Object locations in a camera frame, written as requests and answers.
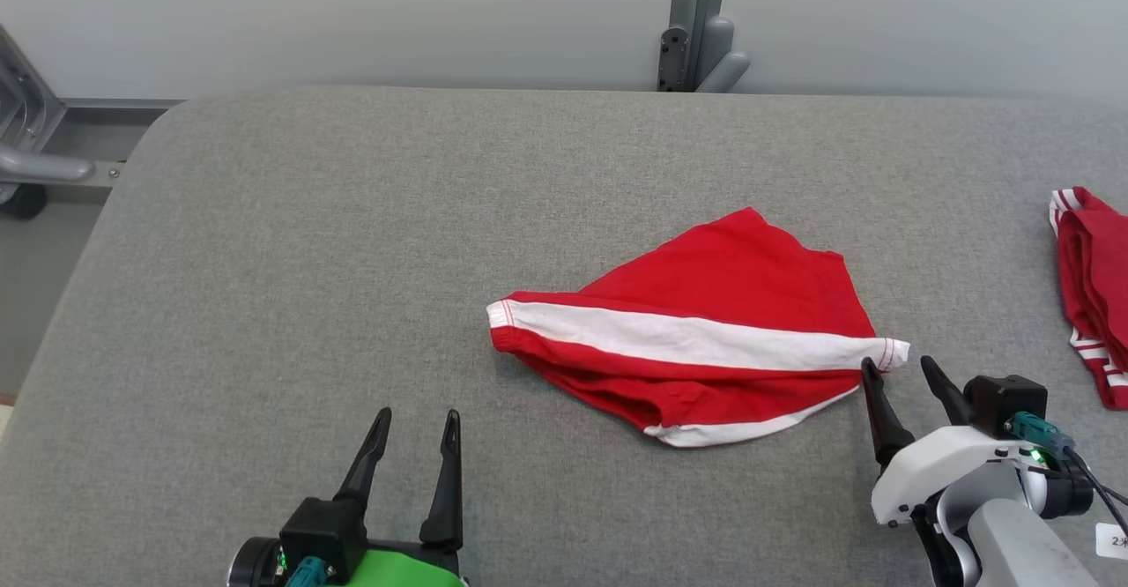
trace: black cable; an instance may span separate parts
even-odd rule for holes
[[[1125,497],[1123,494],[1117,492],[1116,490],[1112,490],[1108,485],[1104,487],[1104,491],[1111,494],[1112,498],[1116,499],[1117,501],[1120,501],[1125,506],[1128,506],[1128,497]]]
[[[1096,481],[1096,476],[1093,475],[1093,471],[1089,470],[1089,464],[1085,463],[1084,459],[1081,458],[1081,455],[1078,455],[1077,452],[1074,450],[1072,447],[1068,446],[1064,447],[1061,449],[1061,453],[1064,453],[1066,457],[1069,457],[1069,459],[1072,459],[1073,463],[1077,464],[1077,467],[1081,468],[1082,474],[1084,474],[1085,478],[1089,479],[1089,482],[1093,484],[1093,490],[1095,490],[1096,493],[1101,496],[1101,500],[1104,501],[1104,505],[1108,506],[1109,511],[1112,512],[1112,518],[1117,519],[1117,525],[1120,526],[1120,532],[1128,534],[1128,523],[1125,523],[1125,518],[1120,516],[1120,510],[1117,510],[1116,505],[1112,503],[1112,499],[1109,499],[1109,493],[1104,491],[1104,487],[1101,485],[1101,482]]]

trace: gray floor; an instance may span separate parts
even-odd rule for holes
[[[100,212],[49,202],[30,221],[0,220],[0,393],[19,393]]]
[[[44,152],[121,161],[161,111],[69,109]],[[0,219],[0,394],[17,395],[108,192],[47,190],[30,221]]]

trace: label sticker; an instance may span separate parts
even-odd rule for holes
[[[1128,536],[1120,531],[1119,525],[1096,524],[1096,555],[1128,561]]]

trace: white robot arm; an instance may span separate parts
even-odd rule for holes
[[[920,363],[953,426],[919,440],[891,410],[878,367],[862,363],[882,467],[871,498],[878,523],[913,525],[937,587],[1096,586],[1045,522],[1084,514],[1094,490],[1072,440],[1042,420],[1046,388],[978,376],[961,393],[932,358]]]

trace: white wall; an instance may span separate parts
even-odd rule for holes
[[[669,0],[0,0],[61,98],[306,82],[651,89]]]
[[[724,0],[744,93],[1128,98],[1128,0]]]

